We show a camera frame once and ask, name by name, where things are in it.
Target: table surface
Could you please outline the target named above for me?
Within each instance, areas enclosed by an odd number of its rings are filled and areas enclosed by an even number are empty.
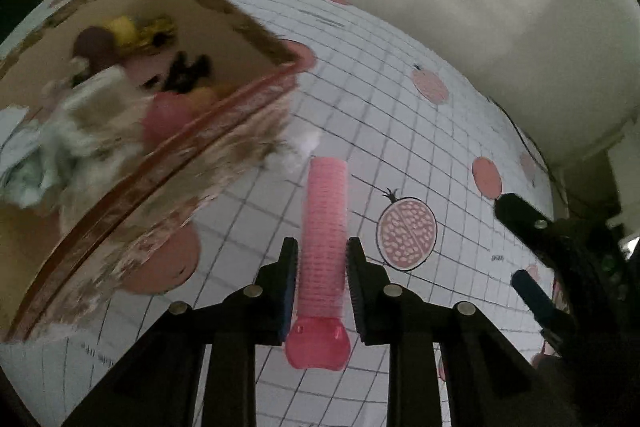
[[[44,1],[0,45],[0,56],[67,1]],[[367,256],[383,261],[376,235],[389,205],[383,190],[425,201],[438,224],[434,250],[411,272],[387,267],[389,277],[425,301],[449,306],[470,300],[530,360],[543,341],[510,276],[536,266],[550,294],[553,274],[494,220],[472,163],[491,159],[503,192],[518,193],[549,216],[551,194],[546,176],[523,162],[524,148],[500,110],[433,51],[345,0],[231,1],[315,54],[315,66],[299,77],[292,119],[322,129],[316,155],[348,161],[349,229]],[[436,105],[422,93],[446,101]],[[489,182],[495,189],[497,181]],[[0,346],[2,368],[35,418],[45,427],[60,425],[170,302],[212,305],[252,282],[284,237],[300,237],[305,183],[304,168],[287,176],[247,172],[196,214],[202,255],[185,284],[154,297],[119,291],[90,328],[69,339]],[[257,346],[258,427],[383,425],[388,350],[360,343],[348,299],[344,323],[353,350],[343,372],[298,371],[282,349]],[[442,380],[440,397],[443,423],[450,425]]]

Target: pink ball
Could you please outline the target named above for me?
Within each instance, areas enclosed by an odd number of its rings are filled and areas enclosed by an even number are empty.
[[[193,120],[188,97],[174,92],[158,92],[142,120],[145,145],[155,149],[164,140]]]

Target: pink cylindrical object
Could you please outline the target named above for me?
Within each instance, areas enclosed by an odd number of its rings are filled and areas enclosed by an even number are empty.
[[[306,188],[298,318],[285,352],[298,369],[340,371],[351,343],[341,322],[347,244],[347,163],[313,158]]]

